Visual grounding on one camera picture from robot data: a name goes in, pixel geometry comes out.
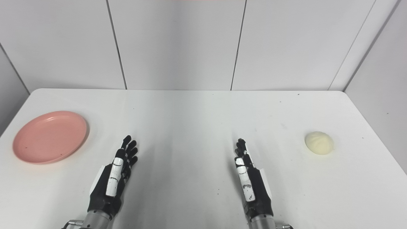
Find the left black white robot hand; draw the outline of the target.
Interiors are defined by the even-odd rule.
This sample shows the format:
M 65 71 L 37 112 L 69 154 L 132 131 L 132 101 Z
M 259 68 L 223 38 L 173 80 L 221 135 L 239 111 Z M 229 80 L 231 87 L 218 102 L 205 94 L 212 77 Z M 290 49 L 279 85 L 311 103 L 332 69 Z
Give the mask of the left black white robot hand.
M 90 194 L 88 212 L 104 212 L 112 220 L 122 206 L 121 196 L 138 161 L 137 142 L 130 135 L 123 139 L 113 161 L 104 166 Z

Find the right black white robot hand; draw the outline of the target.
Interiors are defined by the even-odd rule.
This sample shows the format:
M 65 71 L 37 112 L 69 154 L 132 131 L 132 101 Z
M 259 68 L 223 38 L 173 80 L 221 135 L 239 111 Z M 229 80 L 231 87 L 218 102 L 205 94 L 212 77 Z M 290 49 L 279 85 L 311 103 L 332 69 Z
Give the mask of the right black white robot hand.
M 234 158 L 245 201 L 245 214 L 251 220 L 257 216 L 274 216 L 271 198 L 267 192 L 261 171 L 255 167 L 248 152 L 246 141 L 238 139 Z

